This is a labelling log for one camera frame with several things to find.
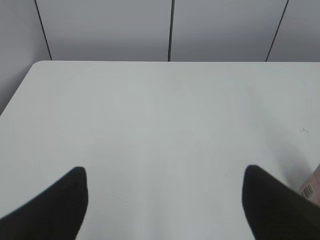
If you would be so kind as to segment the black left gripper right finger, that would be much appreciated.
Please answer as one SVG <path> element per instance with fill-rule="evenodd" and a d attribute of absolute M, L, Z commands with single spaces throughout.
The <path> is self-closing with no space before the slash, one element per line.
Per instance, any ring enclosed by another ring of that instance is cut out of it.
<path fill-rule="evenodd" d="M 242 207 L 256 240 L 318 240 L 320 208 L 258 165 L 248 165 Z"/>

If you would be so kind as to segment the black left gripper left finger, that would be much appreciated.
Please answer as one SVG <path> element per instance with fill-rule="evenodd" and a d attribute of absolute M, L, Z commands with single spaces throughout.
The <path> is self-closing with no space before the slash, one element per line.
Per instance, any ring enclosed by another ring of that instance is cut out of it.
<path fill-rule="evenodd" d="M 74 240 L 89 203 L 86 170 L 77 166 L 0 219 L 2 240 Z"/>

